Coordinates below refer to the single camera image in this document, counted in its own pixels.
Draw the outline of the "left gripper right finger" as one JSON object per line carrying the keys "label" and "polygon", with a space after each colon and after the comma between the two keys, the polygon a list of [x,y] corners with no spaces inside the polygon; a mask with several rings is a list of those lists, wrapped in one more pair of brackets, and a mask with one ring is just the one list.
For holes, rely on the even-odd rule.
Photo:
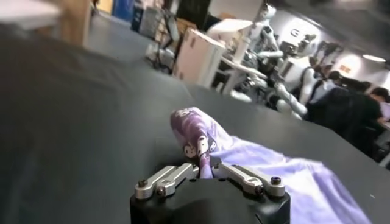
{"label": "left gripper right finger", "polygon": [[271,197],[284,197],[286,194],[285,185],[280,177],[266,175],[250,166],[219,163],[212,167],[212,171],[215,177],[230,179],[251,195],[266,193]]}

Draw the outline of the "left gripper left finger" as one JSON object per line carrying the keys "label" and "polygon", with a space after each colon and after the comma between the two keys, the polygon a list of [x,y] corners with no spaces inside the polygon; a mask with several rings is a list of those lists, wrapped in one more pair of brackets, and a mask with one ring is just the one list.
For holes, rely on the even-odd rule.
{"label": "left gripper left finger", "polygon": [[185,179],[199,175],[195,164],[184,163],[181,166],[166,166],[147,179],[140,180],[135,186],[135,198],[147,200],[152,196],[165,198],[175,194],[177,186]]}

